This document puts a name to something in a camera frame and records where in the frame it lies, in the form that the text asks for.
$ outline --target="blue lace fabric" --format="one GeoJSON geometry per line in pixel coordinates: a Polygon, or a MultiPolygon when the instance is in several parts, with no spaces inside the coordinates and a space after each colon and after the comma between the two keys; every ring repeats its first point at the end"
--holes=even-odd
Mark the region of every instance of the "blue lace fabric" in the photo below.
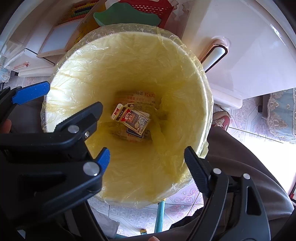
{"type": "Polygon", "coordinates": [[[270,132],[296,144],[296,88],[271,93],[267,107],[270,132]]]}
{"type": "Polygon", "coordinates": [[[4,68],[6,58],[0,55],[0,83],[7,83],[10,78],[11,70],[4,68]]]}

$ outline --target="trash can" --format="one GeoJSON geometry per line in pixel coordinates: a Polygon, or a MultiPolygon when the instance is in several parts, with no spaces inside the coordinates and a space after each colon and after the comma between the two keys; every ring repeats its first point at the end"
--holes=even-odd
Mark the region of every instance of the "trash can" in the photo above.
{"type": "Polygon", "coordinates": [[[49,79],[42,126],[55,126],[100,101],[97,131],[86,140],[92,156],[110,150],[96,197],[112,205],[145,207],[191,179],[184,149],[205,157],[213,98],[197,57],[174,34],[141,24],[115,24],[88,33],[60,60],[49,79]],[[130,137],[111,119],[120,101],[149,114],[147,136],[130,137]]]}

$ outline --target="blue stick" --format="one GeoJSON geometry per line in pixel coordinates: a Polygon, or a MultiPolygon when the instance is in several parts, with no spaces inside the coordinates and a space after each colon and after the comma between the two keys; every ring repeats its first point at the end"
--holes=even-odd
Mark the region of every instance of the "blue stick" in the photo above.
{"type": "Polygon", "coordinates": [[[120,235],[120,234],[116,234],[115,235],[115,239],[124,239],[127,238],[126,236],[120,235]]]}
{"type": "Polygon", "coordinates": [[[157,208],[157,216],[156,216],[156,223],[155,223],[155,233],[160,233],[163,230],[163,215],[165,212],[165,201],[161,201],[158,204],[157,208]]]}

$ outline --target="wooden frame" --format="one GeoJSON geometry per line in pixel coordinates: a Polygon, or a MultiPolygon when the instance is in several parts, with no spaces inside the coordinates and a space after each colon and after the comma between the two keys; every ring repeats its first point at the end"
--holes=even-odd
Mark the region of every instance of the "wooden frame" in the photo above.
{"type": "MultiPolygon", "coordinates": [[[[84,1],[81,1],[79,3],[88,3],[90,0],[84,0],[84,1]]],[[[62,23],[60,25],[57,25],[61,19],[64,17],[64,15],[62,16],[62,18],[60,18],[57,23],[52,27],[52,29],[50,30],[50,32],[48,33],[47,37],[45,38],[42,46],[40,47],[40,50],[37,54],[37,57],[38,58],[43,58],[43,57],[47,57],[47,56],[53,56],[53,55],[60,55],[60,54],[65,54],[67,51],[69,51],[73,45],[76,43],[76,40],[80,37],[81,35],[81,30],[84,29],[87,24],[89,22],[95,22],[94,20],[94,17],[93,17],[93,14],[94,12],[98,11],[100,8],[102,8],[103,6],[105,6],[105,2],[107,0],[99,0],[93,7],[92,9],[86,14],[86,16],[84,18],[81,19],[77,19],[77,20],[72,20],[71,22],[74,22],[74,21],[80,21],[79,25],[77,26],[77,28],[75,29],[75,31],[73,32],[73,34],[71,35],[71,37],[69,38],[65,48],[63,49],[57,49],[57,50],[53,50],[53,51],[48,51],[48,52],[44,52],[42,53],[42,50],[46,44],[46,42],[48,41],[49,37],[51,36],[52,32],[55,30],[55,28],[57,27],[60,27],[61,25],[64,25],[64,24],[67,24],[69,22],[66,22],[66,23],[62,23]]]]}

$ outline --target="pink shoe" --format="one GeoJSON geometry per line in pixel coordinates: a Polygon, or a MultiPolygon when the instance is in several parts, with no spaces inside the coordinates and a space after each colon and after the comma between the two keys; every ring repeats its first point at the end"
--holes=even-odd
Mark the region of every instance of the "pink shoe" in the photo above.
{"type": "Polygon", "coordinates": [[[225,131],[227,131],[229,123],[230,123],[230,115],[227,111],[219,111],[213,114],[212,126],[220,126],[225,131]]]}

